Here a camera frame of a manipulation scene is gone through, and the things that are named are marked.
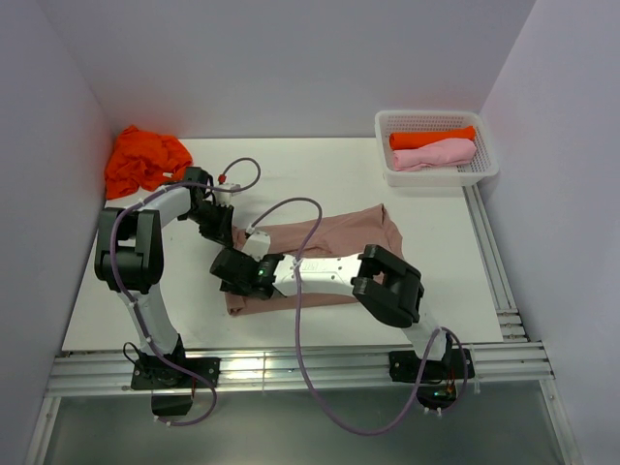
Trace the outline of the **dusty pink t-shirt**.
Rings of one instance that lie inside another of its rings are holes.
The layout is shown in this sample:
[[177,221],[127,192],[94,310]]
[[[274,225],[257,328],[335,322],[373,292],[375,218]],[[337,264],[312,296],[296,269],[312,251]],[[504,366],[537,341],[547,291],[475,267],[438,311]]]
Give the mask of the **dusty pink t-shirt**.
[[[311,227],[313,220],[259,229],[270,236],[269,251],[293,255]],[[368,244],[377,244],[401,258],[403,237],[388,211],[380,203],[357,212],[322,219],[304,248],[304,258],[335,258],[361,253]],[[227,311],[232,317],[272,311],[290,310],[296,306],[296,297],[277,297],[269,300],[225,294]]]

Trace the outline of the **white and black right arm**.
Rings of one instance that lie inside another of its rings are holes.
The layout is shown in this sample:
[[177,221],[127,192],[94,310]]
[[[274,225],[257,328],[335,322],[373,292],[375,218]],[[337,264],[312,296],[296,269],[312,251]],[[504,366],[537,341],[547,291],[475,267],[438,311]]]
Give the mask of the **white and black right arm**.
[[260,260],[227,248],[210,273],[221,280],[222,292],[258,301],[291,299],[305,306],[311,297],[352,297],[378,322],[402,330],[424,374],[438,378],[452,366],[451,342],[422,304],[420,271],[380,245],[347,257],[267,254]]

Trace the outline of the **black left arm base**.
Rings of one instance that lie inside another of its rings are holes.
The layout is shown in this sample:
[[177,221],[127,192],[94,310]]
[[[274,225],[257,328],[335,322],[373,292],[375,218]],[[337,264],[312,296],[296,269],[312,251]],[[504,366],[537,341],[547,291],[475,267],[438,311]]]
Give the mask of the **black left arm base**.
[[133,365],[130,389],[150,391],[151,411],[158,417],[178,419],[187,415],[193,407],[197,389],[216,388],[218,384],[221,359],[187,357],[181,342],[170,355],[165,355],[165,359],[183,371],[140,351],[132,342],[123,345],[122,354]]

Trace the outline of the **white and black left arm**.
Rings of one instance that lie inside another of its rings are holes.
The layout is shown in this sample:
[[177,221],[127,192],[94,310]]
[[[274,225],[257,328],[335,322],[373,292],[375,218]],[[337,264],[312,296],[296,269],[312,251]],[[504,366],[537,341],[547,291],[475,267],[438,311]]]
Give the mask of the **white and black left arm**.
[[99,215],[95,274],[131,315],[139,335],[135,369],[167,387],[184,383],[191,368],[160,289],[165,263],[162,229],[174,220],[192,220],[203,238],[231,247],[233,207],[217,199],[229,189],[220,184],[212,190],[213,186],[211,174],[189,168],[181,181],[162,186],[151,202],[106,207]]

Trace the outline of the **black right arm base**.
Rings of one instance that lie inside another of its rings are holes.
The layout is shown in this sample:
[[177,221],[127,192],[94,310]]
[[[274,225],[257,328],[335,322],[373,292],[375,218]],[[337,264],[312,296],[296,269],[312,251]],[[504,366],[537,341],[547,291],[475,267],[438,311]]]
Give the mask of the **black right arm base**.
[[[451,407],[458,398],[457,382],[472,381],[476,371],[471,352],[448,348],[440,361],[428,360],[420,378],[417,401],[437,414]],[[414,351],[388,353],[389,376],[395,383],[414,384],[421,366],[421,358]]]

